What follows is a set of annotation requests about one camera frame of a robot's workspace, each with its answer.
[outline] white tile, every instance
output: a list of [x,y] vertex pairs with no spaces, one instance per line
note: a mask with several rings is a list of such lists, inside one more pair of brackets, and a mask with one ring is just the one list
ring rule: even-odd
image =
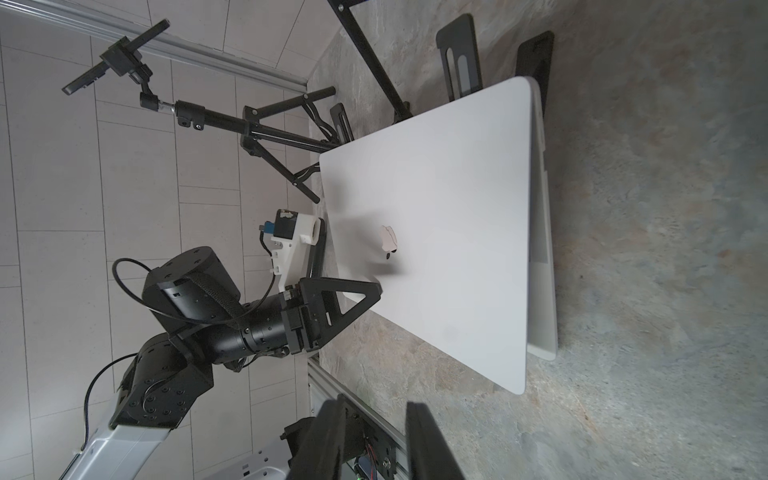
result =
[[227,29],[227,0],[149,0],[156,22],[170,21],[171,35],[221,50]]
[[96,102],[96,118],[112,124],[131,125],[133,127],[151,128],[174,132],[174,116],[162,114],[146,108],[128,107],[106,101]]
[[[277,293],[277,282],[280,278],[275,279],[275,283],[270,289],[270,295]],[[260,270],[253,272],[245,272],[245,290],[244,300],[247,302],[257,302],[264,296],[266,288],[272,281],[272,272],[269,270]]]
[[241,294],[243,288],[243,231],[240,208],[231,205],[181,204],[181,246],[214,249]]
[[192,405],[196,472],[252,449],[246,375],[246,372],[235,373],[223,365],[214,365],[214,387]]
[[[237,84],[237,111],[240,112],[237,115],[238,117],[242,115],[243,107],[245,106],[258,109],[259,107],[266,107],[267,105],[283,101],[283,91],[278,88],[259,84],[255,81],[244,80],[242,78],[237,78],[235,83]],[[277,114],[263,118],[261,124],[266,125],[267,127],[284,130],[285,114]],[[265,148],[285,150],[285,145],[283,144],[276,144],[271,141],[261,141],[261,144]]]
[[230,0],[225,45],[277,61],[302,3],[303,0]]
[[279,396],[288,395],[289,393],[294,393],[295,391],[296,381],[294,379],[288,379],[284,382],[263,386],[260,389],[250,391],[250,404],[256,405],[257,403],[276,399]]
[[[174,97],[239,117],[235,79],[230,75],[173,62]],[[237,134],[219,128],[202,131],[176,126],[179,185],[238,189]]]
[[16,208],[13,200],[11,150],[8,144],[8,118],[0,107],[0,265],[18,263]]
[[112,7],[113,9],[129,13],[142,19],[149,20],[150,18],[147,0],[98,0],[98,3],[102,5],[101,8],[104,8],[104,10]]
[[249,450],[248,452],[245,452],[242,455],[238,455],[235,458],[230,458],[229,460],[226,460],[224,462],[217,463],[212,467],[203,468],[202,470],[195,472],[194,480],[205,480],[212,474],[219,472],[221,470],[224,470],[226,467],[229,467],[231,465],[235,465],[236,463],[239,463],[240,461],[250,457],[252,454],[253,454],[253,451]]
[[286,118],[286,131],[289,131],[292,134],[309,137],[310,135],[309,118],[301,118],[295,115],[288,115],[288,118]]
[[[270,151],[284,162],[285,153]],[[280,208],[288,206],[288,182],[264,159],[240,152],[240,205],[243,209],[243,253],[261,255],[259,225],[273,221]]]
[[261,63],[262,65],[266,65],[272,68],[275,68],[277,66],[277,61],[269,61],[265,58],[257,57],[256,55],[251,55],[246,51],[241,51],[236,48],[232,48],[229,45],[224,45],[224,53],[228,53],[230,55],[234,55],[240,58],[245,58],[246,60],[255,61],[256,63]]
[[[0,31],[3,47],[17,48],[46,57],[79,63],[80,73],[87,70],[82,66],[91,66],[91,42],[90,37],[85,33],[7,12],[0,12]],[[79,74],[70,78],[61,87],[77,76]]]
[[296,417],[303,419],[312,415],[310,407],[310,369],[306,362],[307,353],[297,353],[293,356],[296,363]]
[[[91,425],[97,424],[106,415],[109,405],[110,402],[101,402],[88,408]],[[74,457],[74,452],[82,445],[83,435],[83,405],[32,419],[35,477],[59,478]]]
[[170,431],[135,480],[191,480],[192,476],[192,433],[187,426]]
[[32,454],[9,458],[0,462],[0,478],[11,480],[12,478],[32,478],[27,474],[32,473]]
[[293,379],[296,375],[294,356],[288,355],[282,359],[264,356],[251,363],[248,367],[250,370],[250,388],[260,389]]
[[93,8],[97,12],[122,18],[139,25],[149,25],[149,8],[146,0],[72,0],[78,5]]
[[[18,236],[29,403],[35,418],[82,405],[93,375],[111,361],[104,234]],[[108,399],[113,387],[107,371],[96,382],[91,401]]]
[[[145,260],[141,258],[134,258],[134,260],[138,260],[142,262],[144,265],[148,266],[150,269],[158,268],[159,266],[163,266],[170,258],[166,259],[152,259],[152,260]],[[107,275],[109,276],[109,280],[114,280],[112,277],[112,263],[114,263],[114,260],[107,260]],[[135,263],[130,262],[122,262],[120,265],[118,265],[118,276],[121,280],[126,279],[132,279],[132,278],[140,278],[145,279],[147,278],[147,271],[140,266],[136,265]]]
[[245,271],[256,272],[258,270],[269,270],[272,268],[272,259],[269,255],[249,255],[244,258]]
[[107,258],[181,253],[174,135],[99,122]]
[[[143,279],[123,280],[123,283],[133,293],[141,296],[141,290],[144,288]],[[110,280],[108,285],[112,359],[119,359],[129,353],[138,352],[147,340],[165,330],[154,315],[126,295],[117,282]],[[131,359],[126,359],[114,366],[114,384],[116,386],[123,379],[123,375],[130,364]]]
[[[109,48],[111,42],[101,40],[100,38],[91,38],[91,45],[93,50],[93,61],[96,64],[101,61],[99,55]],[[141,55],[141,61],[147,64],[152,70],[152,78],[149,81],[149,86],[152,89],[152,92],[162,101],[172,102],[174,94],[170,81],[170,60],[145,53],[142,53]],[[94,83],[94,86],[96,87],[96,100],[141,108],[139,105],[141,87],[127,75],[118,77],[112,70],[110,70],[105,76],[99,78],[96,83]]]
[[253,447],[268,445],[296,421],[296,394],[257,403],[250,408],[253,424]]
[[280,61],[277,62],[277,69],[308,78],[312,70],[315,69],[315,65],[317,65],[317,60],[286,48],[280,56]]
[[0,288],[0,330],[0,385],[7,392],[0,402],[1,462],[32,453],[21,288]]
[[0,288],[21,285],[22,279],[19,276],[18,265],[0,266]]
[[327,0],[304,0],[286,48],[313,60],[320,60],[341,28]]
[[179,185],[182,204],[240,205],[240,190]]
[[172,61],[174,100],[191,101],[208,110],[239,116],[235,105],[235,77]]
[[61,93],[82,65],[5,47],[2,60],[19,229],[103,229],[93,92]]

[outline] white laptop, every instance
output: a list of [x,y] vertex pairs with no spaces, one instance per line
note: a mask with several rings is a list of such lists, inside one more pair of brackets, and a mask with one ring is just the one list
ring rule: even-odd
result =
[[339,276],[518,394],[526,351],[558,344],[543,150],[538,86],[516,77],[320,155]]

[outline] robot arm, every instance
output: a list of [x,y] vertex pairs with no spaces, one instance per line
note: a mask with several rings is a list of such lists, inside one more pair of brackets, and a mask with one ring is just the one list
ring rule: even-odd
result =
[[[278,210],[264,230],[283,248],[273,251],[279,292],[262,302],[240,304],[240,292],[210,247],[188,250],[149,272],[141,299],[165,333],[141,347],[113,408],[61,478],[134,478],[197,397],[214,386],[214,363],[240,371],[250,356],[317,350],[379,300],[378,283],[317,276],[325,253],[321,219]],[[365,299],[342,314],[336,292]]]

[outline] gray stone floor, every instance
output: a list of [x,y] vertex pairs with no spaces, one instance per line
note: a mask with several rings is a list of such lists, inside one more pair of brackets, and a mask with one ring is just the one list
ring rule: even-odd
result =
[[[555,33],[560,352],[528,356],[515,396],[368,313],[322,350],[325,368],[400,429],[406,401],[427,402],[467,478],[768,478],[768,3],[353,11],[417,114],[447,101],[434,39],[457,15],[475,16],[486,86],[514,74],[522,41]],[[392,122],[343,33],[310,79],[328,85],[356,136]]]

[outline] apple logo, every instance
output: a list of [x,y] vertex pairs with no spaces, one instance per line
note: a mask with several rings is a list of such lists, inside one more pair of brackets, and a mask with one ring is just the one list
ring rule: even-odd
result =
[[379,227],[379,237],[382,239],[382,250],[386,252],[386,259],[389,260],[389,255],[397,251],[397,237],[392,227]]

